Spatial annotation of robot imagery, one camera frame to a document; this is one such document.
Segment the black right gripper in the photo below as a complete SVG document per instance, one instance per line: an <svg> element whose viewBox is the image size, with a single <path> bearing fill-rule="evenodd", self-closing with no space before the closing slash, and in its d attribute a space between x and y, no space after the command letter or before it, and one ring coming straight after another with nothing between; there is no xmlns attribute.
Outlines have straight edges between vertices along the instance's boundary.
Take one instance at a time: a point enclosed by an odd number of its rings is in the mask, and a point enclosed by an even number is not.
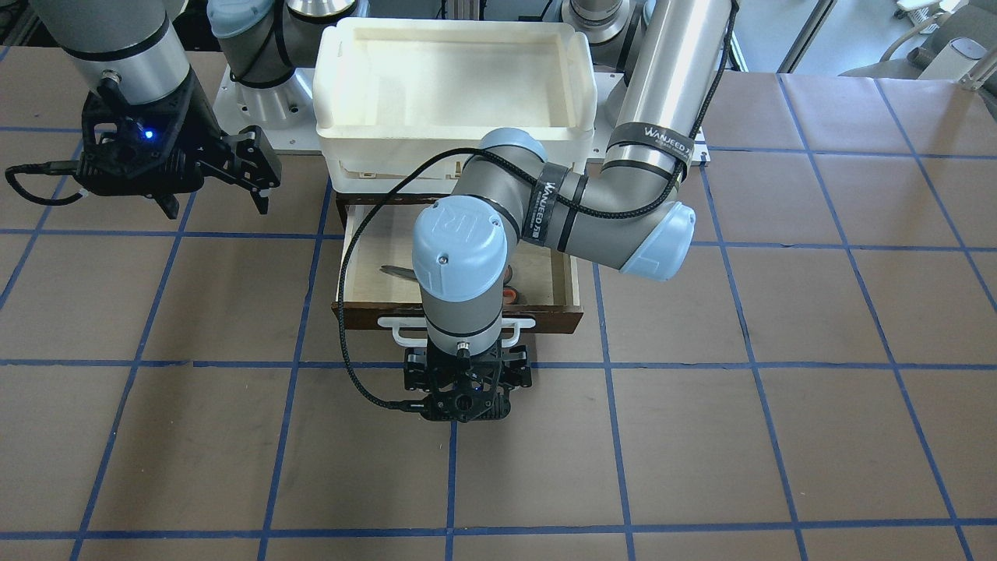
<svg viewBox="0 0 997 561"><path fill-rule="evenodd" d="M196 75L157 101L131 105L122 80L104 76L82 111L77 182L98 196L145 196L175 219L178 194L201 189L210 166L227 163L227 142Z"/></svg>

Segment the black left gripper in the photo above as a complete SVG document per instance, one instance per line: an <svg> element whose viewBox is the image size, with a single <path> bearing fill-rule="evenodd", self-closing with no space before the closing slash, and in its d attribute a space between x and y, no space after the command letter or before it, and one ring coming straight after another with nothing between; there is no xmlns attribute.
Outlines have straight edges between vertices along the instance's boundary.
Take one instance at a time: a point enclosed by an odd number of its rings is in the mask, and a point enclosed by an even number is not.
<svg viewBox="0 0 997 561"><path fill-rule="evenodd" d="M403 411L430 422L473 422L505 418L512 410L509 391L533 386L533 377L525 344L503 348L495 342L479 355L449 355L430 343L406 349L403 383L426 394L404 401Z"/></svg>

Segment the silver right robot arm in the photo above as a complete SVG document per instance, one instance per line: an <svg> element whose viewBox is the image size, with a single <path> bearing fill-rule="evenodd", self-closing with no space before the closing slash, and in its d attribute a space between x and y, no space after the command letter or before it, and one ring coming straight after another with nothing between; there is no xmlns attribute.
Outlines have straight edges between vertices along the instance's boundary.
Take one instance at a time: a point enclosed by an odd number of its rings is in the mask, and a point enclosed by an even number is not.
<svg viewBox="0 0 997 561"><path fill-rule="evenodd" d="M85 79L79 159L15 164L21 198L67 206L83 196L145 196L174 219L178 195L212 175L252 196L260 214L281 163L259 125L221 128L160 1L34 1L36 14Z"/></svg>

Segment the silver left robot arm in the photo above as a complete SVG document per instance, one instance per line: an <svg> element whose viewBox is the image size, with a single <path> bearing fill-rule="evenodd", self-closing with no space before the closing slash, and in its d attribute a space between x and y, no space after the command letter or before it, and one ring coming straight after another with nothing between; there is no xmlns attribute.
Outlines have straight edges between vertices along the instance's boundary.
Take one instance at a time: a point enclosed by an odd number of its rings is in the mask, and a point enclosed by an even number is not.
<svg viewBox="0 0 997 561"><path fill-rule="evenodd" d="M453 192L414 222L412 263L428 339L406 352L420 401L399 411L439 422L504 418L531 385L527 349L501 338L503 278L517 246L544 246L656 281L676 274L696 216L671 199L685 177L726 63L736 1L653 8L601 173L573 173L519 129L470 150Z"/></svg>

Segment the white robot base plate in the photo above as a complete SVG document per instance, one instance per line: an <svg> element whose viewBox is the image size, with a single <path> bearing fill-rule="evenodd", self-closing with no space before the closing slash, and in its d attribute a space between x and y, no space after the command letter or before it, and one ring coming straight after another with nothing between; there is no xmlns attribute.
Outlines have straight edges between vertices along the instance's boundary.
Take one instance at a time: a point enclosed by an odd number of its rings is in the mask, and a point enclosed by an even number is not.
<svg viewBox="0 0 997 561"><path fill-rule="evenodd" d="M269 89L254 89L224 74L213 109L221 128L231 134L260 125L278 153L321 153L313 108L313 68L296 69L290 79Z"/></svg>

